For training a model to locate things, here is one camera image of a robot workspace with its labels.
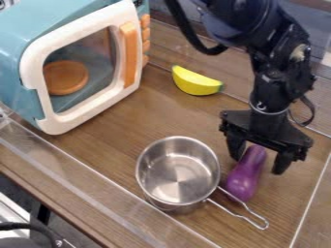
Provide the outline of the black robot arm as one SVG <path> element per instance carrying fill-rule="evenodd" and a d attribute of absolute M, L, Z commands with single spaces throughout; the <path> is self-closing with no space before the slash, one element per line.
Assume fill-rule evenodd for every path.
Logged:
<path fill-rule="evenodd" d="M 272 172 L 282 174 L 308 158 L 313 139 L 301 131 L 290 106 L 308 98 L 317 76 L 312 72 L 310 34 L 284 10 L 278 0 L 190 0 L 201 13 L 209 35 L 218 42 L 207 47 L 191 27 L 179 0 L 165 0 L 187 41 L 207 55 L 245 47 L 256 76 L 248 110 L 221 112 L 221 131 L 233 159 L 242 157 L 249 141 L 277 152 Z"/>

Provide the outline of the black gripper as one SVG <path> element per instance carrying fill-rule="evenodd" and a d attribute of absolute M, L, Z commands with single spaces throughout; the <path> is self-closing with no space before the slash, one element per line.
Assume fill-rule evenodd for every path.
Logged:
<path fill-rule="evenodd" d="M 272 173 L 282 175 L 292 164 L 308 158 L 313 139 L 292 124 L 288 113 L 262 114 L 253 109 L 224 110 L 220 130 L 228 137 L 230 157 L 242 158 L 246 141 L 278 152 Z"/>

